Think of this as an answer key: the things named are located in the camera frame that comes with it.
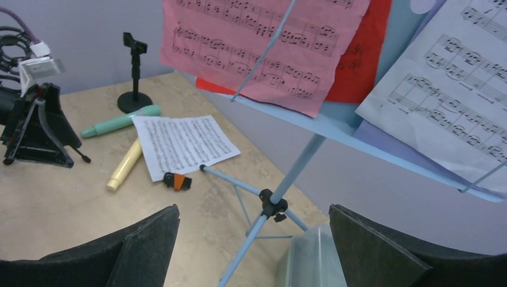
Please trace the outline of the black round-base mic stand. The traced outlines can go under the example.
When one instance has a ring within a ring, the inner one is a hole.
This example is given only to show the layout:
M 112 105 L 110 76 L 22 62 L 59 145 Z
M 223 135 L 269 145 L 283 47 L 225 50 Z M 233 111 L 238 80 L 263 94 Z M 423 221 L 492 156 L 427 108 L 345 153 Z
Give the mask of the black round-base mic stand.
M 117 100 L 117 106 L 125 114 L 137 111 L 145 106 L 152 105 L 149 96 L 139 91 L 139 80 L 141 78 L 141 55 L 147 53 L 148 44 L 135 40 L 131 33 L 123 33 L 123 44 L 130 49 L 131 54 L 131 75 L 132 91 L 121 94 Z

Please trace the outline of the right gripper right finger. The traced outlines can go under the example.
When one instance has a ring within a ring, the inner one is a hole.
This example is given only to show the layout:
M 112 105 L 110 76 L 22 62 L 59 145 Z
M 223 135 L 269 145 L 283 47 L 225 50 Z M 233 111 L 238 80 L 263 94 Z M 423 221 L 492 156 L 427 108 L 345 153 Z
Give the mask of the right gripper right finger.
M 347 286 L 506 286 L 505 254 L 427 242 L 339 204 L 329 218 Z

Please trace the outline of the white sheet music page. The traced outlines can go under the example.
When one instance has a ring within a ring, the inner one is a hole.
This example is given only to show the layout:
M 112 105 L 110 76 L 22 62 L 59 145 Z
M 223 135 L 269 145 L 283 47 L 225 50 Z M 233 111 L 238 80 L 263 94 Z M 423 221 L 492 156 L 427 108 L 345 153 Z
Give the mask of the white sheet music page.
M 465 181 L 506 193 L 506 2 L 447 1 L 356 113 Z
M 167 172 L 186 175 L 235 157 L 240 150 L 211 115 L 187 118 L 135 116 L 133 124 L 153 182 Z

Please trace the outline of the beige condenser microphone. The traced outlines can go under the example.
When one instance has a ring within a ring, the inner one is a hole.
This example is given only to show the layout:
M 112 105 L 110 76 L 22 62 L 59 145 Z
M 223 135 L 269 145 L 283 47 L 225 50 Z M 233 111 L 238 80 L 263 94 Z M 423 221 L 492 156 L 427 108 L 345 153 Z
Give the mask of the beige condenser microphone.
M 123 184 L 130 171 L 142 155 L 142 147 L 139 139 L 136 139 L 123 159 L 111 175 L 106 184 L 106 190 L 115 192 Z

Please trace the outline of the black tripod mic stand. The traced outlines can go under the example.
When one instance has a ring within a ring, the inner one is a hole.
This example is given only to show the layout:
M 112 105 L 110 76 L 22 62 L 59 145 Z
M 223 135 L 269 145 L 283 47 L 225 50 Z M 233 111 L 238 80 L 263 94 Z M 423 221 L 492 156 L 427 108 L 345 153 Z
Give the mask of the black tripod mic stand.
M 20 91 L 17 65 L 33 57 L 30 44 L 29 34 L 25 30 L 9 26 L 1 27 L 1 88 Z

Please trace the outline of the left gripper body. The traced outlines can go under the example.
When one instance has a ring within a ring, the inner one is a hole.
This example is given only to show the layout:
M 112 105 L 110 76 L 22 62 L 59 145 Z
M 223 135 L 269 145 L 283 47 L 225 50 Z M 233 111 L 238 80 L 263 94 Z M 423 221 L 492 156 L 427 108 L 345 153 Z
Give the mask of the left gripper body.
M 3 143 L 43 143 L 44 89 L 32 85 L 24 96 L 1 88 L 1 133 Z

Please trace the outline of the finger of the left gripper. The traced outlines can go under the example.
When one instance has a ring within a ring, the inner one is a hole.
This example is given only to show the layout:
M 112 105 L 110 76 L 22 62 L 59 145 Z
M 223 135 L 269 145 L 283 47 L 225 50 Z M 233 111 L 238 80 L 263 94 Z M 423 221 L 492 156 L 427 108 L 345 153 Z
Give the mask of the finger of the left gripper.
M 52 83 L 39 85 L 44 89 L 44 115 L 41 124 L 44 128 L 43 143 L 3 143 L 7 147 L 3 164 L 15 161 L 50 164 L 72 168 L 74 161 L 65 149 L 72 148 L 79 155 L 82 143 L 64 115 L 60 103 L 60 87 Z

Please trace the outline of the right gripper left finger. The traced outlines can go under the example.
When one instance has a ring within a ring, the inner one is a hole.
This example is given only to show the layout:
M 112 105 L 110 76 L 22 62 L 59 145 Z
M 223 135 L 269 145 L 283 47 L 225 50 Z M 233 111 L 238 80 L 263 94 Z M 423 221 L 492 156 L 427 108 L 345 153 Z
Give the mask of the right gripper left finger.
M 179 228 L 177 205 L 38 260 L 1 261 L 1 286 L 163 286 Z

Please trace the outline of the lavender sheet music page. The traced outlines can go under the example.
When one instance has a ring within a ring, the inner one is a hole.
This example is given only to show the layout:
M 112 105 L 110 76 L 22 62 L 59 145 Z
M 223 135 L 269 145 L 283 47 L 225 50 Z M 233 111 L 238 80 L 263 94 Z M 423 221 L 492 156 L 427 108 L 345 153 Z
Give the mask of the lavender sheet music page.
M 414 12 L 410 1 L 392 1 L 387 21 L 386 37 L 381 49 L 375 83 L 378 83 L 397 58 L 405 51 L 414 38 L 422 31 L 445 3 L 444 1 L 423 1 L 430 5 L 422 12 Z M 452 179 L 464 185 L 469 182 L 456 174 L 446 170 L 436 162 L 417 152 L 405 143 L 385 133 L 370 122 L 363 120 L 355 131 L 354 137 L 395 157 L 402 158 L 413 164 L 431 170 L 443 177 Z

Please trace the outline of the teal toy microphone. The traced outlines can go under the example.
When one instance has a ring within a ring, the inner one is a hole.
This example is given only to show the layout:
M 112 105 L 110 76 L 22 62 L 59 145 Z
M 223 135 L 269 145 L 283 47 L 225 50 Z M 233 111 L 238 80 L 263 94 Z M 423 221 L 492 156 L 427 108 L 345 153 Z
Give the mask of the teal toy microphone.
M 135 116 L 159 116 L 161 114 L 161 108 L 158 105 L 148 105 L 137 111 L 112 118 L 100 123 L 96 123 L 89 128 L 86 128 L 80 132 L 83 138 L 92 138 L 95 136 L 104 135 L 109 132 L 113 132 L 124 127 L 131 126 L 133 124 L 132 118 Z

